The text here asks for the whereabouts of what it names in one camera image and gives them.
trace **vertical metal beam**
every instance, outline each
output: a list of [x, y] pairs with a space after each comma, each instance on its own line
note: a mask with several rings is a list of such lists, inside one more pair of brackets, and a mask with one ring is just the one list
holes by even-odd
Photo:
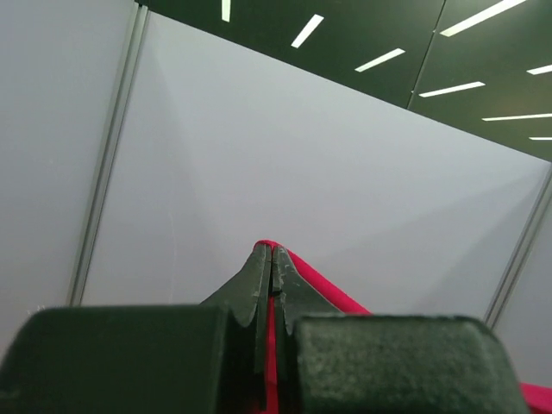
[[547, 208], [550, 206], [550, 200], [552, 199], [552, 166], [549, 167], [549, 171], [544, 180], [543, 188], [541, 189], [538, 197], [536, 198], [533, 210], [530, 213], [529, 219], [525, 224], [524, 231], [522, 232], [517, 246], [514, 249], [508, 266], [505, 269], [504, 276], [500, 280], [499, 288], [492, 298], [491, 304], [485, 314], [485, 323], [491, 329], [495, 329], [497, 323], [504, 311], [510, 296], [513, 293], [514, 287], [518, 282], [521, 272], [523, 271], [524, 264], [530, 255], [530, 251], [538, 235], [539, 229], [542, 227], [544, 215]]
[[91, 201], [86, 211], [86, 222], [79, 244], [78, 258], [73, 269], [69, 292], [67, 293], [66, 303], [70, 306], [81, 304], [85, 291], [92, 250], [96, 240], [97, 228], [100, 223], [111, 168], [115, 159], [117, 143], [119, 142], [122, 119], [129, 100], [130, 86], [132, 85], [135, 73], [146, 21], [147, 7], [134, 3], [127, 35], [123, 44], [122, 56], [117, 68], [107, 121], [103, 129], [100, 158], [94, 174], [94, 187], [91, 193]]

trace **white wall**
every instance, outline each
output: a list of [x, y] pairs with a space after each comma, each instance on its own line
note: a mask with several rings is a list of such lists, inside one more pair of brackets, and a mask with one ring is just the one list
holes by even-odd
[[552, 386], [552, 210], [549, 207], [530, 256], [496, 332], [522, 381]]
[[132, 0], [0, 7], [0, 357], [63, 304]]
[[150, 17], [85, 303], [200, 301], [272, 238], [373, 311], [483, 316], [548, 163]]

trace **red fabric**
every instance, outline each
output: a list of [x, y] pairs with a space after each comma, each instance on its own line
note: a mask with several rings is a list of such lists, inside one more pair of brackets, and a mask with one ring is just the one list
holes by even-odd
[[[261, 240], [258, 243], [266, 244], [274, 250], [281, 246], [276, 241]], [[345, 313], [371, 315], [365, 307], [356, 303], [347, 293], [324, 278], [320, 272], [311, 267], [306, 261], [287, 250], [293, 264], [303, 279], [319, 291], [337, 309]], [[274, 334], [274, 300], [268, 304], [268, 335], [267, 335], [267, 410], [262, 414], [278, 414], [278, 375], [276, 370], [276, 337]], [[552, 414], [552, 389], [532, 384], [521, 384], [525, 401], [532, 414]]]

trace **rectangular light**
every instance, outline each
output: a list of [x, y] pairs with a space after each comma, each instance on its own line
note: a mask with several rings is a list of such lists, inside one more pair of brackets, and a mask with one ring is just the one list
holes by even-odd
[[374, 60], [370, 60], [368, 63], [365, 63], [364, 65], [357, 67], [355, 70], [357, 72], [364, 72], [364, 71], [366, 71], [366, 69], [370, 69], [371, 67], [377, 66], [380, 63], [388, 61], [389, 59], [393, 59], [393, 58], [399, 56], [400, 54], [403, 54], [404, 52], [405, 51], [403, 49], [397, 48], [395, 50], [392, 50], [389, 53], [386, 53], [386, 54], [383, 54], [383, 55], [379, 56], [379, 58], [376, 58]]
[[480, 86], [485, 86], [485, 84], [483, 82], [472, 82], [471, 84], [452, 86], [450, 88], [439, 89], [437, 91], [420, 93], [420, 97], [434, 97], [436, 95], [442, 95], [444, 93], [452, 93], [457, 91], [464, 91], [466, 89], [479, 88]]
[[483, 121], [510, 121], [513, 119], [552, 118], [552, 114], [535, 114], [519, 116], [498, 116], [496, 118], [481, 118]]
[[225, 22], [230, 21], [230, 1], [231, 0], [223, 0], [223, 20]]
[[466, 20], [461, 21], [460, 23], [456, 23], [454, 26], [451, 26], [450, 28], [447, 28], [446, 30], [443, 30], [441, 32], [441, 35], [443, 36], [454, 36], [457, 33], [460, 33], [463, 30], [466, 30], [467, 28], [471, 28], [472, 26], [475, 26], [478, 23], [481, 23], [485, 21], [486, 19], [490, 19], [493, 16], [496, 16], [499, 13], [502, 13], [503, 11], [507, 11], [508, 9], [511, 9], [514, 6], [517, 6], [518, 4], [521, 4], [525, 2], [526, 0], [502, 0], [502, 2], [498, 2], [495, 5], [489, 7], [488, 9], [484, 9], [483, 11], [479, 12], [477, 15], [473, 15], [469, 17]]
[[531, 75], [540, 75], [541, 73], [552, 72], [552, 65], [536, 67], [535, 69], [529, 69]]
[[303, 42], [311, 35], [311, 33], [314, 31], [315, 28], [320, 24], [320, 22], [324, 20], [322, 16], [314, 15], [307, 25], [301, 30], [301, 33], [298, 34], [298, 36], [295, 38], [295, 40], [292, 43], [292, 46], [297, 48], [303, 44]]

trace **metal pole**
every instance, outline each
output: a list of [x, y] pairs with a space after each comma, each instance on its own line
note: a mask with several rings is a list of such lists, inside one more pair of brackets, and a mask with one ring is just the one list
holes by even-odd
[[496, 328], [500, 316], [520, 278], [538, 231], [542, 227], [544, 215], [550, 205], [550, 199], [552, 199], [552, 166], [549, 168], [543, 188], [536, 199], [533, 210], [525, 224], [524, 231], [517, 242], [514, 253], [505, 269], [504, 276], [485, 314], [485, 323], [491, 329]]
[[129, 100], [130, 86], [135, 73], [141, 40], [147, 21], [147, 7], [134, 3], [133, 11], [123, 45], [123, 52], [117, 68], [116, 82], [111, 96], [107, 122], [103, 129], [103, 144], [100, 159], [94, 174], [94, 188], [87, 209], [86, 222], [79, 244], [66, 303], [80, 305], [85, 291], [86, 277], [91, 264], [92, 250], [100, 224], [102, 208], [110, 180], [111, 168], [119, 142], [122, 119]]

